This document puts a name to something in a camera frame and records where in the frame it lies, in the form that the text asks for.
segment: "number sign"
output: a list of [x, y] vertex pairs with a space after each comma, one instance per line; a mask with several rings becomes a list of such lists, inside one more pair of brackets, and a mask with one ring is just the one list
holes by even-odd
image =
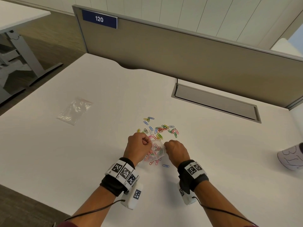
[[118, 18], [88, 10], [82, 10], [83, 20], [117, 29]]

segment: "desk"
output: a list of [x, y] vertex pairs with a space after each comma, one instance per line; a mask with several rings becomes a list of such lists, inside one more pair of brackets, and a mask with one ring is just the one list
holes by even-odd
[[[43, 75], [63, 65], [59, 63], [44, 70], [23, 37], [15, 31], [16, 26], [49, 14], [51, 14], [49, 11], [0, 0], [0, 34], [5, 34], [14, 48], [9, 53], [1, 53], [0, 51], [0, 103], [22, 90], [18, 89], [11, 95], [3, 89], [10, 73], [16, 70], [32, 70], [36, 75], [36, 78], [30, 83], [32, 84]], [[15, 59], [20, 55], [26, 64]]]
[[[177, 140], [247, 218], [259, 226], [302, 226], [303, 175], [277, 158], [279, 150], [302, 141], [289, 111], [180, 81], [257, 105], [262, 123], [252, 122], [172, 98], [175, 82], [83, 55], [0, 116], [0, 184], [73, 214], [122, 156], [128, 136], [148, 129], [143, 118], [150, 116], [153, 127], [178, 129]], [[56, 119], [76, 96], [93, 102], [87, 113], [75, 126]], [[137, 169], [144, 190], [136, 209], [115, 204], [103, 226], [211, 226], [197, 202], [183, 203], [177, 170], [167, 156], [157, 166]]]

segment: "person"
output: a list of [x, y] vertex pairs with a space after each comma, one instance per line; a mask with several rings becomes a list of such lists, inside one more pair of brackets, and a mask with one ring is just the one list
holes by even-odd
[[[165, 142], [164, 145], [169, 160], [177, 169], [181, 163], [190, 160], [187, 149], [179, 141], [170, 140], [169, 142]], [[127, 159], [133, 163], [133, 166], [136, 166], [144, 159], [146, 154], [150, 153], [151, 147], [152, 142], [145, 133], [134, 133], [134, 135], [128, 137], [128, 143], [123, 158], [121, 159]], [[204, 206], [226, 210], [244, 217], [208, 180], [200, 182], [195, 187], [194, 193]], [[103, 187], [101, 183], [74, 215], [108, 206], [114, 202], [115, 198], [116, 195]], [[109, 209], [110, 207], [98, 212], [72, 218], [69, 221], [62, 222], [58, 227], [100, 227]], [[250, 222], [228, 213], [205, 208], [204, 211], [213, 227], [252, 226]]]

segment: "person's left hand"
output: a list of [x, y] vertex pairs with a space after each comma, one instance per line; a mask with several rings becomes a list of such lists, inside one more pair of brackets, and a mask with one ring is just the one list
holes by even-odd
[[152, 141], [145, 133], [134, 133], [128, 138], [123, 157], [130, 159], [134, 166], [152, 152]]

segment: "floor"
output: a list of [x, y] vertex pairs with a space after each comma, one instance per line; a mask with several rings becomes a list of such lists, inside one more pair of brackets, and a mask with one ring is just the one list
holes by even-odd
[[[70, 15], [52, 12], [51, 15], [27, 23], [17, 31], [25, 38], [45, 69], [59, 62], [63, 66], [31, 87], [27, 86], [33, 78], [31, 72], [12, 73], [5, 89], [11, 92], [21, 86], [25, 91], [1, 104], [0, 116], [85, 53], [76, 19]], [[51, 227], [54, 222], [59, 223], [67, 217], [67, 214], [0, 185], [0, 227]]]

